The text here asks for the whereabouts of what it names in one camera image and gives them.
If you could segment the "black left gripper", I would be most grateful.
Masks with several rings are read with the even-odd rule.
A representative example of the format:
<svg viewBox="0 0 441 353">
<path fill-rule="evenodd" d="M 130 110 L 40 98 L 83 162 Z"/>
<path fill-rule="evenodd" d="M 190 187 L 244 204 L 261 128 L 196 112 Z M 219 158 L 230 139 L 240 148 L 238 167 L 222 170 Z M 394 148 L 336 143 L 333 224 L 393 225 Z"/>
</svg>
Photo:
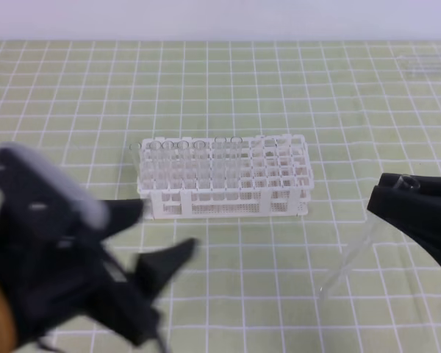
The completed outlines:
<svg viewBox="0 0 441 353">
<path fill-rule="evenodd" d="M 109 221 L 98 234 L 83 227 L 71 245 L 35 240 L 28 226 L 0 209 L 0 331 L 5 343 L 20 348 L 42 345 L 51 329 L 86 315 L 134 346 L 159 337 L 160 314 L 151 306 L 193 258 L 198 240 L 139 254 L 127 272 L 102 242 L 137 224 L 142 199 L 103 200 Z"/>
</svg>

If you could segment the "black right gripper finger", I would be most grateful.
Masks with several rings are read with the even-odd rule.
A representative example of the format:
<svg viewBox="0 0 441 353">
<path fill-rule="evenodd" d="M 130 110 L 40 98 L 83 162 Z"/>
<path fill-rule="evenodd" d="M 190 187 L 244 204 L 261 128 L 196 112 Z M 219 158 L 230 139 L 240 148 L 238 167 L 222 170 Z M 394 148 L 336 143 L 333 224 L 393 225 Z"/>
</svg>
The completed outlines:
<svg viewBox="0 0 441 353">
<path fill-rule="evenodd" d="M 380 187 L 396 188 L 399 181 L 409 186 L 409 190 L 426 196 L 441 197 L 441 176 L 417 176 L 408 174 L 383 173 Z"/>
<path fill-rule="evenodd" d="M 367 209 L 418 243 L 441 267 L 441 187 L 375 186 Z"/>
</svg>

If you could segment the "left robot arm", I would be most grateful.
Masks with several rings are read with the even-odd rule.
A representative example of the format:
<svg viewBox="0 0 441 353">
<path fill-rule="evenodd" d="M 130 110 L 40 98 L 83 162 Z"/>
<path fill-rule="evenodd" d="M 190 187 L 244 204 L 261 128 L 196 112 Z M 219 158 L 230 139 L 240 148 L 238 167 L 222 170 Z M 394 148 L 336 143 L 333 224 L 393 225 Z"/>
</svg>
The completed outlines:
<svg viewBox="0 0 441 353">
<path fill-rule="evenodd" d="M 80 315 L 133 346 L 160 340 L 155 301 L 193 257 L 190 238 L 141 253 L 125 269 L 104 242 L 136 224 L 139 199 L 101 200 L 95 229 L 77 204 L 4 202 L 0 206 L 0 352 L 44 345 L 52 329 Z"/>
</svg>

